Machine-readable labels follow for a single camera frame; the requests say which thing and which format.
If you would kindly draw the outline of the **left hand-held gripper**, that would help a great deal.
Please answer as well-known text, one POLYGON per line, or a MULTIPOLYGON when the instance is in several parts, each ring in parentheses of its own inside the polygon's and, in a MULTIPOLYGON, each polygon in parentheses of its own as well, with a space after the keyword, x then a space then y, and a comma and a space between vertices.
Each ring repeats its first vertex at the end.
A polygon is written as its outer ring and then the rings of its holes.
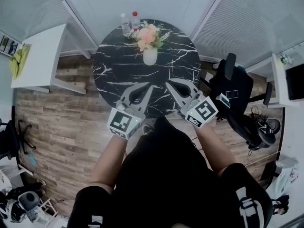
POLYGON ((153 86, 149 82, 137 83, 126 88, 116 107, 110 112, 108 119, 110 132, 129 140, 146 119, 145 112, 152 92, 153 86))

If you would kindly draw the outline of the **pink flowers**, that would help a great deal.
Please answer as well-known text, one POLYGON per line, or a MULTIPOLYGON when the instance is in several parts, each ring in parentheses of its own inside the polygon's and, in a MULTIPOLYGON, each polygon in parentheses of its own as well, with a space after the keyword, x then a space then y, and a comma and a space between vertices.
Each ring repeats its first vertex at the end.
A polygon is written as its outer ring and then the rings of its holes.
POLYGON ((131 30, 131 38, 142 52, 143 62, 148 66, 156 63, 158 57, 158 49, 160 49, 165 40, 167 40, 171 32, 161 33, 163 25, 158 26, 143 20, 138 29, 131 30))

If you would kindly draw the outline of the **person's right forearm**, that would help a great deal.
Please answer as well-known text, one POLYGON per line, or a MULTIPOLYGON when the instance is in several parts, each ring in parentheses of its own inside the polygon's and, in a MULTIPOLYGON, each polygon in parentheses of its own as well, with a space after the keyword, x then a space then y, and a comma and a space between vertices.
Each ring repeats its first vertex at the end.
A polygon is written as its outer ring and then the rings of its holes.
POLYGON ((212 170, 221 176, 224 170, 236 163, 236 158, 221 138, 208 125, 194 130, 212 170))

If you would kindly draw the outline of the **person's left forearm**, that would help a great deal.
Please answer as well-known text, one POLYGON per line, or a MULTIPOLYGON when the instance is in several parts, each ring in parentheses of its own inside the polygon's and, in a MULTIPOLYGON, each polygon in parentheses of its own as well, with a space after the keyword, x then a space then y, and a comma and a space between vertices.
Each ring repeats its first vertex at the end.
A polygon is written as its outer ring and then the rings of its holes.
POLYGON ((101 187, 109 194, 113 192, 124 159, 126 146, 126 139, 117 135, 112 136, 93 168, 89 186, 101 187))

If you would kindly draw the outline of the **round black marble table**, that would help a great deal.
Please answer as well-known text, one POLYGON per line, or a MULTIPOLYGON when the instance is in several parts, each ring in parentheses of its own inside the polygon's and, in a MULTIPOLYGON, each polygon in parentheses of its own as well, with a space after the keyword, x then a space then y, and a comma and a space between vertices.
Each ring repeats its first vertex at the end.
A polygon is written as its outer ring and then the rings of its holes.
POLYGON ((147 22, 160 26, 161 35, 170 33, 158 49, 156 63, 152 66, 144 64, 143 53, 118 26, 99 45, 93 62, 93 76, 101 96, 112 107, 116 106, 126 88, 149 82, 153 85, 153 92, 146 116, 157 118, 169 115, 178 108, 165 82, 169 78, 182 78, 197 85, 200 58, 193 42, 179 28, 159 20, 148 19, 147 22))

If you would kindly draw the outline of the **person's left shoe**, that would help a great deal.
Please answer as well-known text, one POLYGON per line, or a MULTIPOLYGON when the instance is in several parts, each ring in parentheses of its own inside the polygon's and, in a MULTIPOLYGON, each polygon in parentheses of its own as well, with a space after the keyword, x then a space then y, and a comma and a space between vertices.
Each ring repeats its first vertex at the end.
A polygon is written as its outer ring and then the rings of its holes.
POLYGON ((142 125, 142 133, 143 135, 148 135, 154 132, 154 124, 152 123, 144 123, 142 125))

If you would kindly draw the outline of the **black office chair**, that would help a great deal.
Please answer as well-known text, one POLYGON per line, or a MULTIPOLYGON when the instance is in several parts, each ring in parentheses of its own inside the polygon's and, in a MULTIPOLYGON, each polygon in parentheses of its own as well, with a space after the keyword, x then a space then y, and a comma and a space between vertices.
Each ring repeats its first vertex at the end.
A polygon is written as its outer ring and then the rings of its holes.
POLYGON ((263 94, 252 97, 253 79, 241 66, 236 66, 236 55, 229 53, 226 59, 220 61, 215 75, 202 70, 200 79, 210 88, 209 96, 218 109, 217 120, 226 119, 230 127, 246 140, 248 148, 256 151, 261 148, 268 148, 276 142, 275 134, 265 134, 258 129, 257 123, 251 116, 245 115, 249 103, 261 100, 268 106, 273 86, 267 84, 263 94), (238 90, 238 98, 229 99, 230 108, 216 99, 221 93, 238 90))

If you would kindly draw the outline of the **clear bottle with white cap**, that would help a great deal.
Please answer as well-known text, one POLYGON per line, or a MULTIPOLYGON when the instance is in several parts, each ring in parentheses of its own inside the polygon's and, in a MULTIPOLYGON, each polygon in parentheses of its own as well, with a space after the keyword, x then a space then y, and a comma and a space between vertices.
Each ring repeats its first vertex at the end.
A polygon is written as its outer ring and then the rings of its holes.
POLYGON ((121 27, 122 27, 123 35, 128 38, 131 34, 130 21, 125 13, 121 14, 121 19, 122 19, 121 27))

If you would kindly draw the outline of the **clear bottle with red cap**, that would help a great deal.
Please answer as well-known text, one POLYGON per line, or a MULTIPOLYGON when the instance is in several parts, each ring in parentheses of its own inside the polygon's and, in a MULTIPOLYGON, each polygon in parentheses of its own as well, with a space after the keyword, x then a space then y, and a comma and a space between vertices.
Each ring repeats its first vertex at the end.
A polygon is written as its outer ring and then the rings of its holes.
POLYGON ((137 31, 137 30, 140 29, 140 25, 141 25, 141 22, 140 22, 140 19, 138 17, 138 12, 137 11, 133 11, 132 12, 132 20, 131 20, 132 29, 134 31, 137 31))

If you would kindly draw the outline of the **black and white bag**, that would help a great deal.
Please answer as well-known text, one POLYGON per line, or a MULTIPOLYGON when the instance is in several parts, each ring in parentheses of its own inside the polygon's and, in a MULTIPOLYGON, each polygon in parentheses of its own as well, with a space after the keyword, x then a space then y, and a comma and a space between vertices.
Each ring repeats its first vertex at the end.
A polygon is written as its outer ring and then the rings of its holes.
POLYGON ((268 116, 262 115, 259 113, 259 109, 256 105, 251 108, 251 118, 257 123, 258 129, 261 130, 265 134, 271 133, 269 124, 268 124, 268 116))

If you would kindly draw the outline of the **grey round stool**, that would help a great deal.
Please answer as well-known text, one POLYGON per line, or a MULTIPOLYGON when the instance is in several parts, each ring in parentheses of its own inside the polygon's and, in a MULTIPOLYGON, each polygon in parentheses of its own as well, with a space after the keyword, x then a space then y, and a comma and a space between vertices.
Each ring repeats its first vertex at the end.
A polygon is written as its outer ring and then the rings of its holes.
POLYGON ((269 133, 277 134, 280 131, 281 123, 275 118, 269 118, 267 120, 269 133))

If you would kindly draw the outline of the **white window blinds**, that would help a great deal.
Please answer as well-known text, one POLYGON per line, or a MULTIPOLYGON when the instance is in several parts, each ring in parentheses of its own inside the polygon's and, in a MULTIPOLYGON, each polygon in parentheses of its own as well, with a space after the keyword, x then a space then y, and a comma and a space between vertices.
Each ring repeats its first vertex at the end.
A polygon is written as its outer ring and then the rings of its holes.
POLYGON ((62 24, 85 50, 97 50, 96 42, 66 0, 0 0, 0 32, 18 42, 62 24))
POLYGON ((245 67, 301 42, 304 0, 221 0, 194 40, 200 56, 245 67))

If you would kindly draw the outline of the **black monitor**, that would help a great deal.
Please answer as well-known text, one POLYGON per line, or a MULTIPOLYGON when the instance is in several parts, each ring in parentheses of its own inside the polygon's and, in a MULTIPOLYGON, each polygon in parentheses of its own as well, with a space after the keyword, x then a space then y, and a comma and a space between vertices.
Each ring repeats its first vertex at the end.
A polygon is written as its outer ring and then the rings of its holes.
POLYGON ((304 99, 304 64, 287 69, 285 72, 289 99, 304 99))

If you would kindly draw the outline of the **yellow-green cloth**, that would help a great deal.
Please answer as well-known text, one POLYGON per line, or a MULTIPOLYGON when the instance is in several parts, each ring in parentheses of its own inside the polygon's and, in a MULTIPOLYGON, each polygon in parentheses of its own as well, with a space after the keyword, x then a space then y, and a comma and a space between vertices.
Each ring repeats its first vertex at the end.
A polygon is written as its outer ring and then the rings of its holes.
POLYGON ((17 79, 24 68, 31 45, 24 44, 21 49, 17 50, 9 61, 9 69, 12 73, 13 80, 17 79))

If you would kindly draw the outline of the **stack of papers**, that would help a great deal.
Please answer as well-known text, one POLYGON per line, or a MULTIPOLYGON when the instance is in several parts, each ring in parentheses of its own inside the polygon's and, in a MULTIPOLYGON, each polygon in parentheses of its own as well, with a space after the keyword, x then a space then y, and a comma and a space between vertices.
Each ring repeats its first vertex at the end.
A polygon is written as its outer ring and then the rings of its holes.
POLYGON ((0 31, 0 53, 8 57, 15 54, 19 43, 0 31))

